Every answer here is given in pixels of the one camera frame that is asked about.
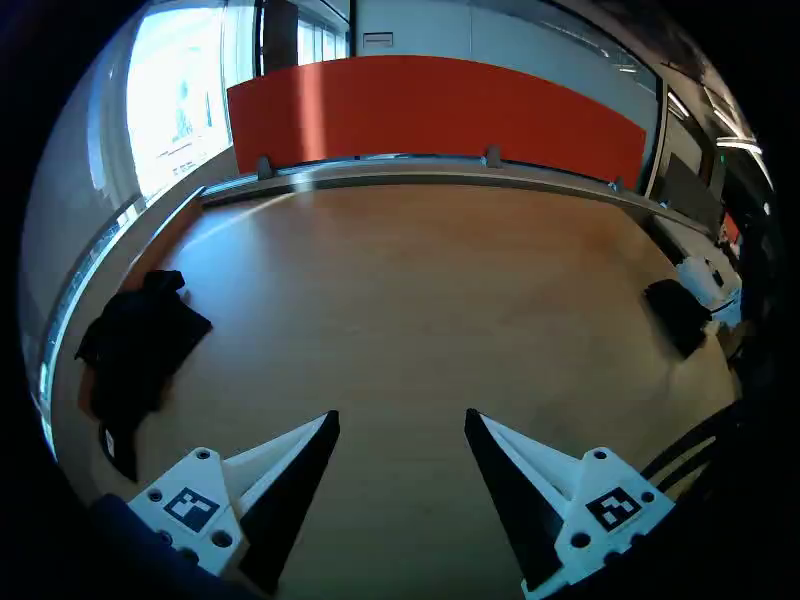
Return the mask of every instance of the orange wall panel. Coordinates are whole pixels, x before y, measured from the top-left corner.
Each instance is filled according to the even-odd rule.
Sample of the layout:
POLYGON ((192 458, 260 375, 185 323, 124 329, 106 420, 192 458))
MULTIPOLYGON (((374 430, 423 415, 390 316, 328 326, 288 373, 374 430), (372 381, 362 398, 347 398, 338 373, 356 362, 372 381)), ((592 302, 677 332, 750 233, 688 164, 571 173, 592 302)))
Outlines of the orange wall panel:
POLYGON ((555 167, 633 188, 645 131, 544 79, 431 56, 365 56, 270 73, 228 90, 239 170, 359 154, 481 156, 555 167))

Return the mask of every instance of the glass wall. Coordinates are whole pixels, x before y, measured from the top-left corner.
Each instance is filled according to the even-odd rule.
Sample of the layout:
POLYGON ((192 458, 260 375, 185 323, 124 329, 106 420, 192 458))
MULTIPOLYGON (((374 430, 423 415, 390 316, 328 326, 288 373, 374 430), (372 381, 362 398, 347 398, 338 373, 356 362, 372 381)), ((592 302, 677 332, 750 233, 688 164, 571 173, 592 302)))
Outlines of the glass wall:
POLYGON ((238 175, 226 89, 254 75, 254 26, 254 0, 151 4, 62 110, 34 179, 19 274, 20 336, 46 432, 59 348, 96 266, 156 200, 169 214, 198 186, 238 175))

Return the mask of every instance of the wooden floor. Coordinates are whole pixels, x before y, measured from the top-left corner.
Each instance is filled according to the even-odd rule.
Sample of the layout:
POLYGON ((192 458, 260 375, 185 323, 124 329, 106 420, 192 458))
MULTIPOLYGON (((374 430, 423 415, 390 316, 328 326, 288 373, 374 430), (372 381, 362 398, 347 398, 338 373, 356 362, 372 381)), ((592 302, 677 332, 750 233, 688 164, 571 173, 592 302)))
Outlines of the wooden floor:
MULTIPOLYGON (((732 400, 716 340, 681 361, 660 334, 641 292, 674 270, 610 205, 315 191, 209 211, 164 268, 214 329, 139 429, 143 484, 196 446, 227 456, 341 411, 280 598, 521 597, 468 407, 641 468, 732 400)), ((101 487, 139 489, 95 458, 101 487)))

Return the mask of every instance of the ceiling light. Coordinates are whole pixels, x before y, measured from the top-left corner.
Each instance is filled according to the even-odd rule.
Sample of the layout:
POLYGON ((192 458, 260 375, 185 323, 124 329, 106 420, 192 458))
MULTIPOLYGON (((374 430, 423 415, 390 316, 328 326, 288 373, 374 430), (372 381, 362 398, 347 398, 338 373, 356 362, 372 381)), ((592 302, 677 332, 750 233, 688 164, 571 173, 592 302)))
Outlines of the ceiling light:
POLYGON ((761 148, 755 140, 747 138, 717 138, 717 146, 720 148, 741 148, 756 154, 761 154, 761 148))
POLYGON ((739 137, 739 138, 743 138, 744 137, 744 133, 742 132, 742 130, 739 128, 739 126, 736 123, 733 122, 733 120, 728 115, 723 113, 718 108, 714 109, 714 114, 719 117, 720 121, 722 121, 723 123, 725 123, 725 125, 728 126, 728 129, 730 129, 733 133, 736 134, 736 137, 739 137))
POLYGON ((672 100, 672 103, 678 107, 678 110, 683 113, 684 117, 689 116, 689 111, 686 110, 686 107, 683 104, 681 104, 681 101, 678 100, 678 97, 675 94, 673 94, 672 92, 667 92, 667 98, 672 100))

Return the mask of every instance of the window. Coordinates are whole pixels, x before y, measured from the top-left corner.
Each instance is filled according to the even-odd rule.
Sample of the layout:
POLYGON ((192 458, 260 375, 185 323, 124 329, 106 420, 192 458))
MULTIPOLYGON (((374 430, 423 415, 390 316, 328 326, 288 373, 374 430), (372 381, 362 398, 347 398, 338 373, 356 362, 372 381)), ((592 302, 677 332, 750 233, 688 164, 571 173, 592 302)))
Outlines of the window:
POLYGON ((222 73, 213 68, 221 61, 222 5, 167 6, 142 21, 128 74, 128 132, 145 198, 230 145, 222 73))
POLYGON ((304 16, 297 19, 297 64, 308 65, 323 60, 347 58, 344 33, 304 16))

